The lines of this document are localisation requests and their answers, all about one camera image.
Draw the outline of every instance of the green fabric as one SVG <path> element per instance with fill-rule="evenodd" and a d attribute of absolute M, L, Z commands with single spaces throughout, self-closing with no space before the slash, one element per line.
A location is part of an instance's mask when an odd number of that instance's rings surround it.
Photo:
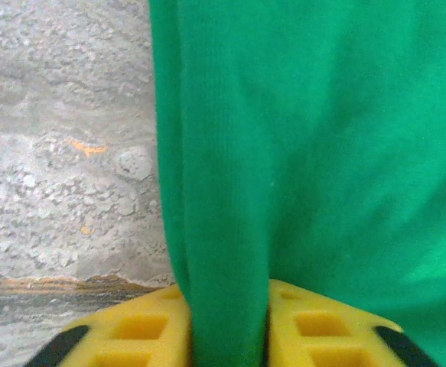
<path fill-rule="evenodd" d="M 151 0 L 151 20 L 195 365 L 259 364 L 270 277 L 446 366 L 446 0 Z"/>

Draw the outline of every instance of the orange mark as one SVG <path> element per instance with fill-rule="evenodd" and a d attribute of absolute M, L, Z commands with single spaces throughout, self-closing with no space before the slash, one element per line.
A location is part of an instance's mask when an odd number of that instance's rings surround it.
<path fill-rule="evenodd" d="M 87 157 L 91 157 L 92 154 L 103 153 L 104 151 L 107 150 L 106 146 L 105 147 L 92 148 L 92 147 L 87 147 L 84 143 L 82 143 L 80 141 L 76 141 L 76 140 L 72 140 L 72 141 L 70 141 L 70 143 L 76 149 L 78 149 L 79 151 L 82 151 L 83 153 L 85 153 L 85 155 Z"/>
<path fill-rule="evenodd" d="M 80 231 L 82 231 L 84 235 L 91 235 L 93 233 L 93 229 L 89 229 L 87 226 L 80 228 Z"/>

